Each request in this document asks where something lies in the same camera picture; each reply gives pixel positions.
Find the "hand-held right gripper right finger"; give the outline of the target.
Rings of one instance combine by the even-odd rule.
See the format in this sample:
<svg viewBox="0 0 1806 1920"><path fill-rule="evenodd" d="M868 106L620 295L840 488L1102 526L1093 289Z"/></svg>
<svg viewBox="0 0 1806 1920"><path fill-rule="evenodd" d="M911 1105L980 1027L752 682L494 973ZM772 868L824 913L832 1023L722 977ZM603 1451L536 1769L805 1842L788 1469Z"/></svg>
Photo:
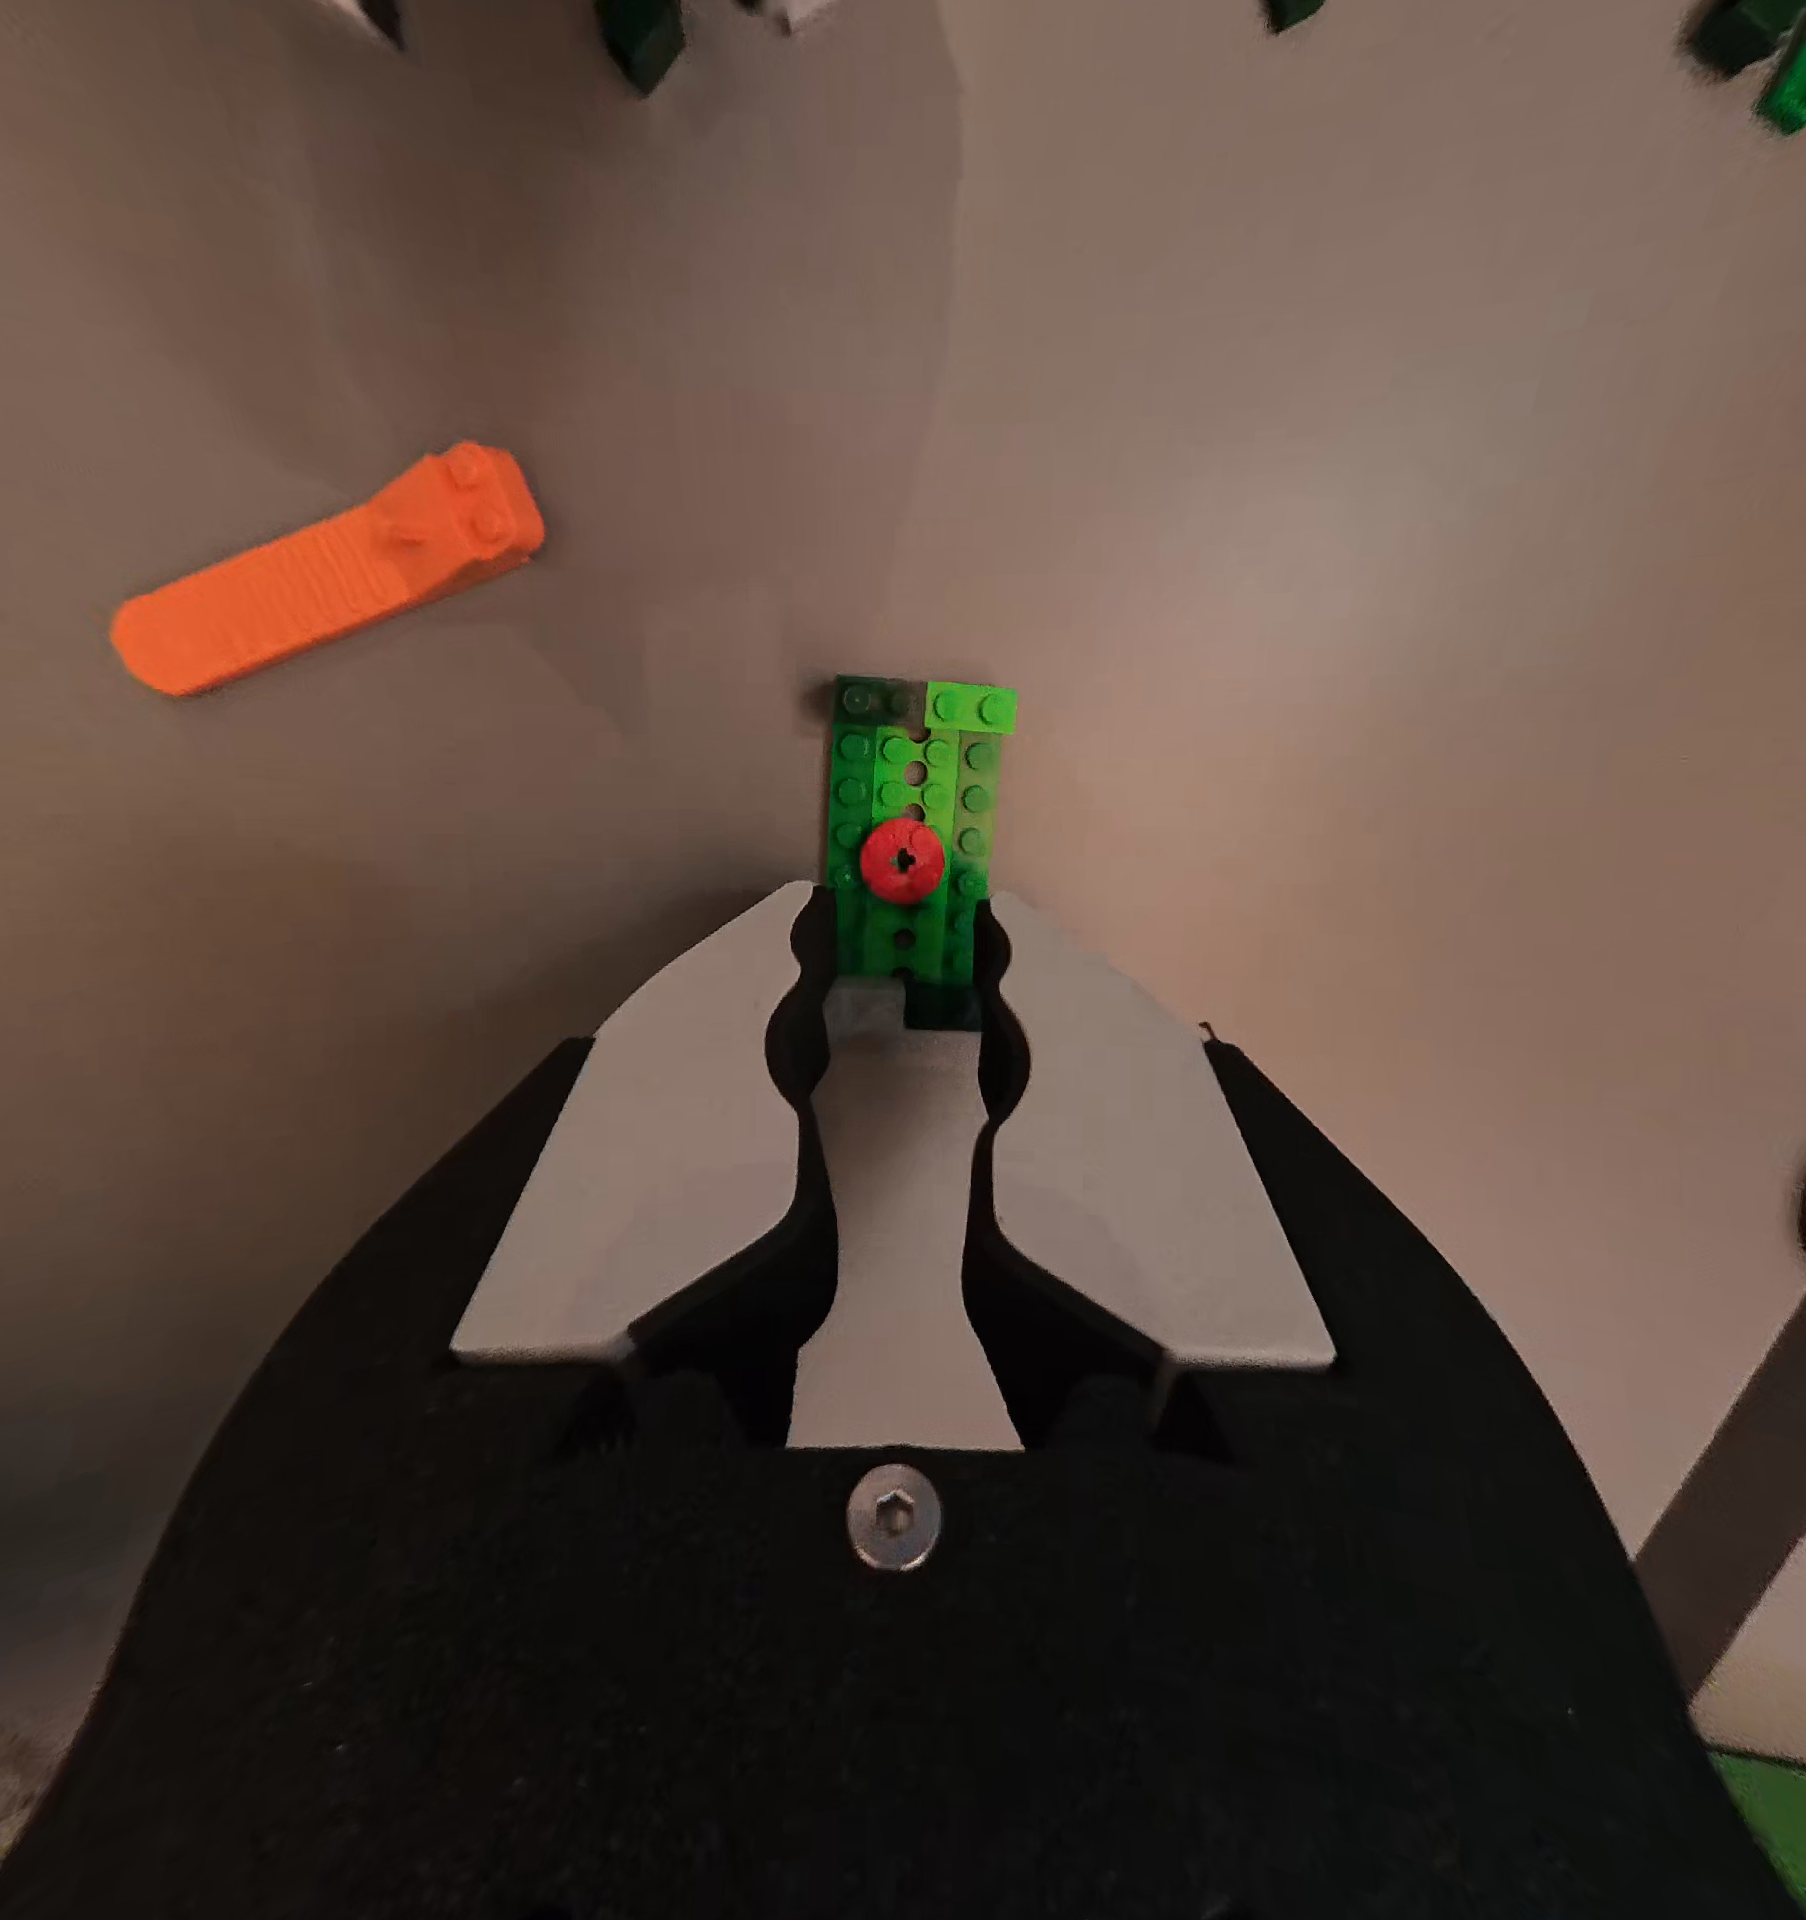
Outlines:
<svg viewBox="0 0 1806 1920"><path fill-rule="evenodd" d="M977 918L967 1316L1014 1432L1087 1380L1154 1426L1191 1372L1336 1347L1196 1025L1009 891Z"/></svg>

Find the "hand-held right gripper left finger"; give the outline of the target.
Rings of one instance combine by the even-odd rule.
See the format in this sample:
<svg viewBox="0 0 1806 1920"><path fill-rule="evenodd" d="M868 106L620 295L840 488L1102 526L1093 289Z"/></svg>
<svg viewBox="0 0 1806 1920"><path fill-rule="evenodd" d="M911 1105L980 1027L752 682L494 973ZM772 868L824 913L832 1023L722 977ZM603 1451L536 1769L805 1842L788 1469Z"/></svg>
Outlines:
<svg viewBox="0 0 1806 1920"><path fill-rule="evenodd" d="M462 1364L707 1376L783 1448L840 1232L814 1093L835 900L791 880L601 1025L452 1336Z"/></svg>

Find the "green lego assembly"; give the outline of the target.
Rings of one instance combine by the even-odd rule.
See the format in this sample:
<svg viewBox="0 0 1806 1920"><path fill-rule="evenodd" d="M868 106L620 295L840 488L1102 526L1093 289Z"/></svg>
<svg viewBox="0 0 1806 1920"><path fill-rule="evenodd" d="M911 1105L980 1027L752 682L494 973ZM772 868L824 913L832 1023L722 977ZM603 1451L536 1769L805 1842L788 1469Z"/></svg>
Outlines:
<svg viewBox="0 0 1806 1920"><path fill-rule="evenodd" d="M837 971L898 988L906 1027L980 1027L977 917L1016 711L1005 686L863 674L832 682L822 879L835 899ZM891 816L923 820L947 845L944 884L914 907L875 900L860 880L860 847Z"/></svg>

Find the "dark green lego brick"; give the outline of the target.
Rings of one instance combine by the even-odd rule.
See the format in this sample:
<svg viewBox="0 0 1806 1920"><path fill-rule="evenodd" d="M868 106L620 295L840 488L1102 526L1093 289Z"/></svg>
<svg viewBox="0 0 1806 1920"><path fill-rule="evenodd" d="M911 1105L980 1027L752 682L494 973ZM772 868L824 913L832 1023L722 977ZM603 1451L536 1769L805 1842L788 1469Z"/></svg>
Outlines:
<svg viewBox="0 0 1806 1920"><path fill-rule="evenodd" d="M651 97L686 49L683 3L595 3L595 16L613 66L637 97Z"/></svg>

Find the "black lego piece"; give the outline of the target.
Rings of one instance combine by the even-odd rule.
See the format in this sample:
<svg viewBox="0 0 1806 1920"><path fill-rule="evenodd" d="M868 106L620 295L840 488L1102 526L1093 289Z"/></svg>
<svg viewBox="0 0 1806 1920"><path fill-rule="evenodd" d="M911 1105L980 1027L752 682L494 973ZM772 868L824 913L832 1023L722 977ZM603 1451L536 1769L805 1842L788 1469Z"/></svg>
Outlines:
<svg viewBox="0 0 1806 1920"><path fill-rule="evenodd" d="M1687 49L1710 73L1731 79L1773 62L1794 33L1806 3L1700 3Z"/></svg>

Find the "orange brick separator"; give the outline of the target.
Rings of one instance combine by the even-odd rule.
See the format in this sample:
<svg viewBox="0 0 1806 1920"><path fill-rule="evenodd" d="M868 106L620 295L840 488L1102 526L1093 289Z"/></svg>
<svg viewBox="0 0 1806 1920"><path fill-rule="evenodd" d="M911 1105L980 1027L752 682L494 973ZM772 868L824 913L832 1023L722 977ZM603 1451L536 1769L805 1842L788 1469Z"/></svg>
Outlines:
<svg viewBox="0 0 1806 1920"><path fill-rule="evenodd" d="M516 455L461 443L359 506L128 600L109 643L149 690L198 697L494 580L545 541Z"/></svg>

